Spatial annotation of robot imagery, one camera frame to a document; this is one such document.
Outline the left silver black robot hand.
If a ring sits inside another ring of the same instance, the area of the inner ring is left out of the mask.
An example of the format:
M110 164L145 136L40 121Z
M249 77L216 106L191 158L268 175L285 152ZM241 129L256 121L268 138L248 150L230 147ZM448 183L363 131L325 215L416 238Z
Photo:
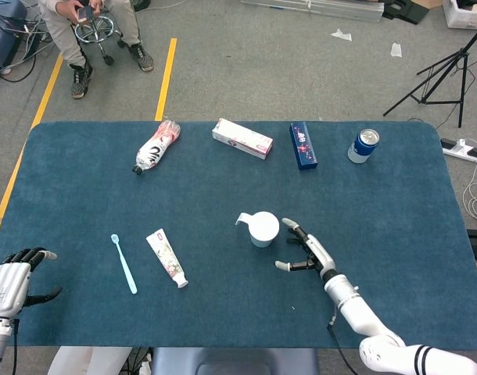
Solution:
M57 254L45 248L25 248L8 255L0 263L0 318L11 320L25 307L40 305L56 298L62 287L46 295L29 295L30 278L44 260L56 260Z

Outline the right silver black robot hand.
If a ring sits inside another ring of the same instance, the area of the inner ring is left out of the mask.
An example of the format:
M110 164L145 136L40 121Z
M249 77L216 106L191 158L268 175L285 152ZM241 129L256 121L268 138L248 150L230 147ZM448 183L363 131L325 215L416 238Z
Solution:
M288 244L300 247L307 256L302 262L275 261L274 265L285 272L298 270L316 270L324 283L338 274L333 258L322 246L320 241L312 234L308 234L297 222L283 218L282 222L288 227L288 232L293 234L286 240Z

